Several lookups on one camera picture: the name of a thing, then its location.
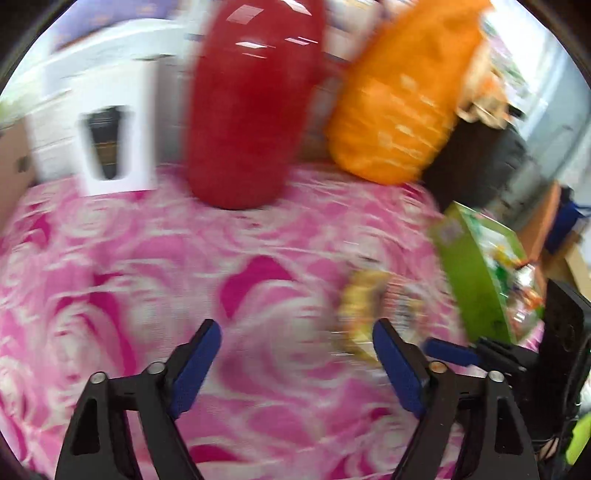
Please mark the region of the green white cardboard box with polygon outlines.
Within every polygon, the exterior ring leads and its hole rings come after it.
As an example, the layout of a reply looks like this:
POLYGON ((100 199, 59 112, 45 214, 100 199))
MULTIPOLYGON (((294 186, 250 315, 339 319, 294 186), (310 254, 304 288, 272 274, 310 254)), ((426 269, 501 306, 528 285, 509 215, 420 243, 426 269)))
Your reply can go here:
POLYGON ((516 233, 460 203, 452 203, 430 236, 472 342, 518 343, 543 311, 535 267, 516 233))

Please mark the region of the yellow red ring snack packet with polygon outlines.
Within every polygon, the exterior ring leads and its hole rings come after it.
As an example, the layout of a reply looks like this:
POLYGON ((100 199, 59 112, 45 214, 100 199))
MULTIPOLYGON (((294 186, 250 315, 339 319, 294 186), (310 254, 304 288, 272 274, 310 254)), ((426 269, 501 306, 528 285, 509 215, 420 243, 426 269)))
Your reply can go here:
POLYGON ((353 271, 342 289, 332 337, 345 354, 376 365, 374 323, 387 319, 401 338, 420 345, 427 336, 429 309, 420 286, 400 275, 377 269, 353 271))

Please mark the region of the tan cardboard box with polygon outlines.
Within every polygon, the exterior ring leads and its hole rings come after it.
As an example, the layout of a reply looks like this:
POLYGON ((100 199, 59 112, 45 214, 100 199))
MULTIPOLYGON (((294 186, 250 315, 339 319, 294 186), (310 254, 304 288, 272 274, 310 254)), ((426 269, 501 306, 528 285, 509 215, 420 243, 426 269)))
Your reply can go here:
POLYGON ((545 280, 566 282, 587 300, 591 300, 590 270, 581 250, 581 235, 571 233, 555 253, 544 249, 541 257, 545 280))

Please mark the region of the orange cloth on chair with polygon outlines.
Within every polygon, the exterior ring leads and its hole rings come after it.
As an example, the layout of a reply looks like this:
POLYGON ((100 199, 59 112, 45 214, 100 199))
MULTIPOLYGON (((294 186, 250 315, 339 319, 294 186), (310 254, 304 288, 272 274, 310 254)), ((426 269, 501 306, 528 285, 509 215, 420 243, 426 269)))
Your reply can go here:
POLYGON ((556 218, 560 197, 561 186, 557 181, 552 181, 525 226, 517 232, 526 259, 530 262, 537 262, 541 257, 545 241, 556 218))

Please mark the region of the blue paper bag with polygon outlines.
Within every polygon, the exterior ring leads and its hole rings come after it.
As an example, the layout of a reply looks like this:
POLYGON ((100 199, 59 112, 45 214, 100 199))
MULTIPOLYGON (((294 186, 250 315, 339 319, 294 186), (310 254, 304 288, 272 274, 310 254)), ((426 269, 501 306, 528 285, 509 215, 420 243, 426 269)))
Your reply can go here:
POLYGON ((579 205, 574 201, 568 201, 560 206, 544 244, 545 249, 550 254, 556 253, 577 222, 590 217, 590 210, 590 205, 579 205))

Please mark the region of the pink rose tablecloth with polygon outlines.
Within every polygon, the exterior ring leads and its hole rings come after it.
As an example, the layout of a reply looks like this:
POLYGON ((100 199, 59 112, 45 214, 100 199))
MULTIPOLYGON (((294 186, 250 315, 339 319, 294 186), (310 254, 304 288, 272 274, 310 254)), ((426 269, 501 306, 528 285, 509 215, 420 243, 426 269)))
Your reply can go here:
POLYGON ((415 419, 342 359, 329 324, 363 256, 425 291, 432 336, 462 322, 427 235, 428 193, 298 167, 262 210, 201 204, 181 172, 153 191, 30 189, 1 235, 1 430, 53 474, 89 376, 141 372, 207 318, 222 345, 178 428, 208 479, 385 479, 415 419))

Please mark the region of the black speaker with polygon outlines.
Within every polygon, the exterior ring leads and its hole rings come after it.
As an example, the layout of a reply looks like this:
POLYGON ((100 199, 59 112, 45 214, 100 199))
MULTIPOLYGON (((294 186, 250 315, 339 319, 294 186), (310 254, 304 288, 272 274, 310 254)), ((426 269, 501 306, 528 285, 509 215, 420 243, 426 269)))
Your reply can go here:
POLYGON ((461 120, 422 182, 442 212, 454 202, 482 209, 502 192, 526 154, 526 142, 514 126, 494 129, 461 120))

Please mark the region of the orange fabric tote bag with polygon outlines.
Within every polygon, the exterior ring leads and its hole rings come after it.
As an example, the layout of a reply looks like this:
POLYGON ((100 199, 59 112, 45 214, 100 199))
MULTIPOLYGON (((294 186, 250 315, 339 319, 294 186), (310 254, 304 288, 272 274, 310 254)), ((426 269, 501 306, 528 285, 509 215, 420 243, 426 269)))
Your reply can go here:
POLYGON ((325 138, 350 174, 414 182, 448 142, 488 1, 418 1, 382 23, 345 72, 325 138))

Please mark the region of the brown cardboard box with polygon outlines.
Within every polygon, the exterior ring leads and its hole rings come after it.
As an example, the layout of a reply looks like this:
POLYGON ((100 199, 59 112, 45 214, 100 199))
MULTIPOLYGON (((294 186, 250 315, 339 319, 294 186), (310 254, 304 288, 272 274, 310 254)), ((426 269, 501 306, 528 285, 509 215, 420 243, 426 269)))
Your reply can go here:
POLYGON ((19 120, 3 130, 0 141, 0 223, 4 228, 17 203, 34 184, 36 171, 25 122, 19 120))

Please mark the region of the red thermos jug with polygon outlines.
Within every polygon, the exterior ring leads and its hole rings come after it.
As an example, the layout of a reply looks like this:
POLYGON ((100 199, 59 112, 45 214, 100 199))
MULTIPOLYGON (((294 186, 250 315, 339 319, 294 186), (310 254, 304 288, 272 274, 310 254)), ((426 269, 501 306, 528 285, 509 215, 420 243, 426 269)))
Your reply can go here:
POLYGON ((184 159, 194 196, 270 204, 287 183, 322 76, 322 1, 224 1, 190 83, 184 159))

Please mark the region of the white cup picture box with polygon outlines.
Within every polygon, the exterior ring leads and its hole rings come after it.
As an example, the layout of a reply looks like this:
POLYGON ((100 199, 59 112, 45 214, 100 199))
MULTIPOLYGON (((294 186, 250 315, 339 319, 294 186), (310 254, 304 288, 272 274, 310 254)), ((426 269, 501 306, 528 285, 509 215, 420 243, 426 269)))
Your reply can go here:
POLYGON ((130 60, 91 68, 70 84, 73 169, 86 196, 155 188, 158 62, 130 60))

